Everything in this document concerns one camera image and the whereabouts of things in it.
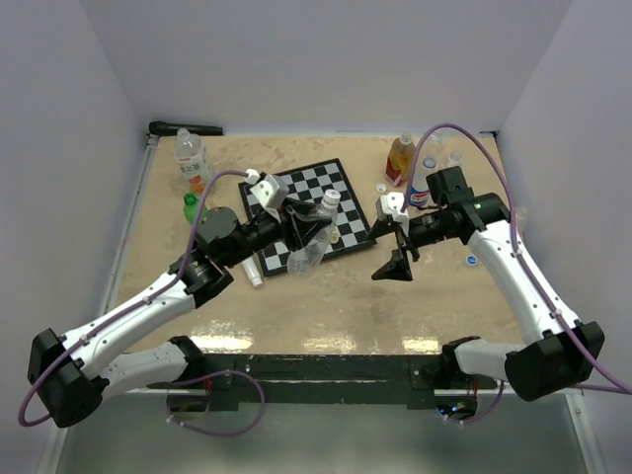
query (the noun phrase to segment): green bottle cap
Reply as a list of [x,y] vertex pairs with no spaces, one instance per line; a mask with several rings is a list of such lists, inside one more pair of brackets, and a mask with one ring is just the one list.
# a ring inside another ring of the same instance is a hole
[[186,205],[194,205],[196,202],[198,202],[198,198],[196,197],[196,195],[194,195],[193,193],[186,193],[185,194],[185,204]]

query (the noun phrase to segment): black bar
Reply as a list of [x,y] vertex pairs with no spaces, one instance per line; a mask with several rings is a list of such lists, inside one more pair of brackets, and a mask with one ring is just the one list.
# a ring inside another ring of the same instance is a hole
[[158,136],[175,136],[180,128],[186,128],[191,133],[202,136],[223,136],[224,129],[216,125],[195,125],[192,123],[168,123],[167,121],[152,121],[149,123],[149,133]]
[[[262,385],[268,403],[386,404],[433,410],[436,389],[466,389],[471,382],[439,376],[441,355],[207,354],[205,357],[208,372],[232,369],[252,375]],[[479,388],[496,387],[492,379],[478,378]],[[168,387],[169,384],[159,384],[152,388]],[[190,405],[187,399],[191,398],[190,395],[169,397],[174,407],[181,405],[179,401]],[[212,379],[208,410],[235,411],[240,403],[258,402],[259,393],[244,377],[228,375]]]

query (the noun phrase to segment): white tube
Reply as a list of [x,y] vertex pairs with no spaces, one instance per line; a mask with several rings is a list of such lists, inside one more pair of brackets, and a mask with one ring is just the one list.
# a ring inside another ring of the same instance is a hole
[[264,284],[264,281],[261,279],[259,269],[257,268],[255,260],[252,257],[244,260],[241,263],[241,266],[244,268],[244,272],[246,272],[246,276],[250,280],[250,283],[252,283],[255,288],[258,288],[262,284]]

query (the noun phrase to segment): small green bottle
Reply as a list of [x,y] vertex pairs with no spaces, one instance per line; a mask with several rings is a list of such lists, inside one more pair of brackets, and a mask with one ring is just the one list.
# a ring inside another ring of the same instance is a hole
[[[196,218],[196,212],[198,212],[199,199],[193,193],[185,194],[185,218],[189,222],[190,225],[193,225],[194,219]],[[208,209],[206,206],[201,211],[201,218],[203,219],[206,216]]]

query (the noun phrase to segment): cable clip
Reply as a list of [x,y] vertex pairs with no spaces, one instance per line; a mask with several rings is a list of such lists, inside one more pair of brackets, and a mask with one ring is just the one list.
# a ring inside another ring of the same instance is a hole
[[252,168],[246,170],[246,174],[248,176],[244,178],[244,181],[249,185],[256,185],[261,178],[261,174],[257,170],[253,170]]

